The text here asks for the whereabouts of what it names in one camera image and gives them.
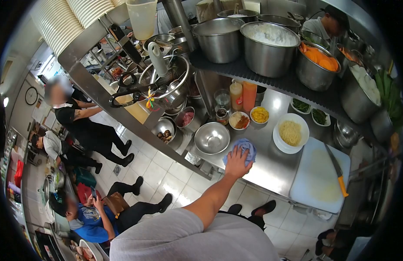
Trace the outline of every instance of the stacked plates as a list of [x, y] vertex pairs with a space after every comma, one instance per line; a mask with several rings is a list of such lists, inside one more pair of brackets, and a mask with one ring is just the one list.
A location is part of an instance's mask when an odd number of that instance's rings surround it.
[[105, 12], [115, 8], [111, 0], [67, 0], [67, 2], [84, 28], [89, 27]]
[[84, 30], [66, 0], [39, 0], [31, 16], [57, 56]]

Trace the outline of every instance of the black shoe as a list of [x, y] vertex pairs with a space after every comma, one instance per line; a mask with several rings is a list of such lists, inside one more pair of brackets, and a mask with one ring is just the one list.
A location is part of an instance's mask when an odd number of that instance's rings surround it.
[[125, 147], [123, 147], [123, 151], [121, 151], [123, 156], [126, 156], [128, 154], [129, 148], [132, 145], [132, 141], [130, 139], [128, 139], [128, 141], [125, 144]]
[[139, 177], [136, 179], [135, 184], [132, 185], [132, 187], [133, 187], [132, 193], [133, 193], [134, 195], [136, 195], [136, 196], [139, 195], [142, 184], [143, 184], [143, 177], [142, 177], [142, 176], [139, 176]]
[[271, 211], [274, 210], [275, 205], [276, 205], [275, 200], [268, 201], [266, 204], [264, 204], [264, 205], [262, 205], [262, 206], [260, 206], [260, 207], [257, 207], [256, 209], [254, 209], [254, 210], [251, 212], [251, 216], [255, 216], [255, 212], [256, 212], [257, 210], [259, 210], [259, 209], [265, 210], [265, 213], [268, 214], [268, 213], [270, 213]]
[[173, 202], [173, 195], [171, 193], [168, 193], [165, 195], [165, 197], [162, 199], [161, 202], [158, 203], [160, 206], [160, 213], [164, 213], [167, 210], [167, 207]]
[[242, 210], [242, 205], [241, 204], [233, 204], [230, 206], [229, 210], [227, 211], [229, 214], [234, 214], [238, 215], [239, 212]]
[[123, 162], [122, 166], [127, 167], [127, 165], [129, 163], [131, 163], [134, 158], [135, 158], [135, 154], [133, 154], [133, 153], [129, 154], [126, 158], [123, 159], [124, 162]]
[[318, 236], [318, 239], [319, 239], [319, 240], [326, 239], [326, 236], [327, 236], [329, 233], [332, 233], [332, 232], [334, 232], [334, 231], [335, 231], [335, 230], [333, 230], [332, 228], [331, 228], [331, 229], [328, 229], [328, 230], [326, 230], [325, 232], [320, 233], [319, 236]]
[[96, 173], [96, 174], [99, 174], [102, 167], [103, 167], [103, 163], [99, 163], [98, 166], [96, 166], [96, 171], [95, 171], [95, 173]]
[[323, 246], [324, 246], [324, 243], [322, 243], [322, 240], [318, 240], [318, 242], [316, 242], [315, 254], [317, 256], [320, 256], [323, 253], [323, 251], [322, 251]]

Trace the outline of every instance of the glass of water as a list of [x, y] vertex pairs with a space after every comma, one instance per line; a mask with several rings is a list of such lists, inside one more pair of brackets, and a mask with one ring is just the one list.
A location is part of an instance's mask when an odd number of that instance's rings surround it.
[[217, 105], [225, 108], [227, 111], [230, 110], [230, 92], [226, 89], [220, 89], [215, 92], [215, 100]]

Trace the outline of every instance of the blue shirt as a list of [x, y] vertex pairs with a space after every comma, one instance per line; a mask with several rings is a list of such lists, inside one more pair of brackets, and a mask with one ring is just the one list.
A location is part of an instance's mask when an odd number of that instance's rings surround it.
[[[108, 206], [104, 206], [104, 212], [109, 218], [115, 236], [119, 235], [117, 226], [115, 224], [115, 214], [110, 210]], [[74, 231], [86, 241], [92, 243], [103, 243], [109, 240], [109, 235], [103, 226], [103, 221], [101, 220], [100, 213], [95, 207], [85, 207], [83, 204], [78, 203], [78, 218], [80, 222], [84, 225]]]

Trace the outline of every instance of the white tile floor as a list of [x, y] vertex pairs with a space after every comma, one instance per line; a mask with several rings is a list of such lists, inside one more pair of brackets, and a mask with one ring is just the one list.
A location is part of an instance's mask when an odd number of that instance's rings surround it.
[[[107, 161], [100, 154], [94, 153], [93, 158], [103, 163], [100, 174], [95, 175], [97, 189], [102, 195], [107, 194], [111, 185], [116, 181], [133, 184], [138, 176], [143, 176], [144, 183], [141, 187], [141, 194], [135, 196], [130, 193], [130, 195], [125, 196], [130, 205], [137, 201], [158, 203], [165, 194], [171, 193], [173, 203], [168, 208], [183, 207], [198, 199], [210, 185], [223, 177], [216, 172], [212, 180], [206, 180], [157, 151], [105, 112], [101, 112], [91, 119], [113, 126], [124, 142], [131, 139], [132, 146], [129, 153], [135, 154], [134, 161], [127, 167], [121, 167], [119, 175], [116, 176], [113, 172], [115, 164]], [[359, 150], [355, 149], [351, 152], [352, 170], [357, 169], [362, 160], [362, 153], [359, 153]], [[114, 146], [112, 151], [121, 156]], [[332, 218], [329, 223], [326, 223], [300, 214], [293, 210], [287, 201], [276, 198], [267, 191], [261, 191], [255, 186], [247, 185], [243, 180], [238, 180], [232, 187], [222, 210], [227, 211], [232, 204], [239, 203], [243, 206], [241, 213], [250, 216], [250, 212], [254, 208], [273, 199], [276, 200], [277, 206], [274, 211], [264, 215], [265, 233], [276, 247], [278, 254], [291, 261], [298, 261], [306, 249], [310, 249], [314, 253], [318, 234], [334, 227], [336, 218]]]

